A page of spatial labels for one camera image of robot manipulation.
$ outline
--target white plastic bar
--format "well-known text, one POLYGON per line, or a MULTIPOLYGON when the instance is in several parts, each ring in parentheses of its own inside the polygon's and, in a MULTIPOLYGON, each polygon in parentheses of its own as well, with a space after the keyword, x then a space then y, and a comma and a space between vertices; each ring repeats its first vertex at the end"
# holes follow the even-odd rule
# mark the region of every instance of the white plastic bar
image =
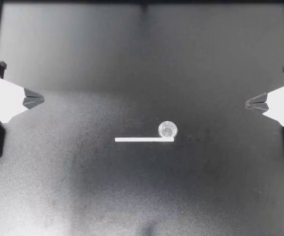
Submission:
POLYGON ((115 142, 173 142, 174 138, 115 138, 115 142))

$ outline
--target black backdrop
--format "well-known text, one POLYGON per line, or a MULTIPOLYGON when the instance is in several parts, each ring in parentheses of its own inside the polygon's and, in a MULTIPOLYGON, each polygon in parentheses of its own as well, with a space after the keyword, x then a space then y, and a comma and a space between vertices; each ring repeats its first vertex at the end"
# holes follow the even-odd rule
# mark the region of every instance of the black backdrop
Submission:
POLYGON ((283 3, 4 3, 0 235, 284 235, 283 3), (173 144, 119 144, 176 123, 173 144))

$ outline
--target white strip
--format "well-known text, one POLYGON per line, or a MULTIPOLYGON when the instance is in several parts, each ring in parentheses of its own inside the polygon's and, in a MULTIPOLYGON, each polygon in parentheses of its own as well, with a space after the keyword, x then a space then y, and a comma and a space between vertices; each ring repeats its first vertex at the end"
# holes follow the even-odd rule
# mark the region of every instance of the white strip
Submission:
POLYGON ((115 138, 115 142, 173 142, 174 138, 115 138))

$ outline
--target white stick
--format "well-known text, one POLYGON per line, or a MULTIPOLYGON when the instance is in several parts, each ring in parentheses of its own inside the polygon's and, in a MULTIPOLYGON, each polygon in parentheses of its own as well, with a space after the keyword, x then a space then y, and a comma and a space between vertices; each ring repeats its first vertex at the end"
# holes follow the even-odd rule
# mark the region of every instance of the white stick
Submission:
POLYGON ((173 142, 174 138, 115 138, 115 142, 173 142))

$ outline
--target dark matte surface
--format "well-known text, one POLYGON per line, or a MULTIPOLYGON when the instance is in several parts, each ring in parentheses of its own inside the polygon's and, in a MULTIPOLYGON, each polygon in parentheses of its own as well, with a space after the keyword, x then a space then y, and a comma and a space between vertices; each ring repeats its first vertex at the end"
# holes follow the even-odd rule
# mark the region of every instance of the dark matte surface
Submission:
POLYGON ((245 101, 284 85, 284 5, 12 3, 0 236, 284 236, 284 139, 245 101), (173 144, 119 144, 156 136, 173 144))

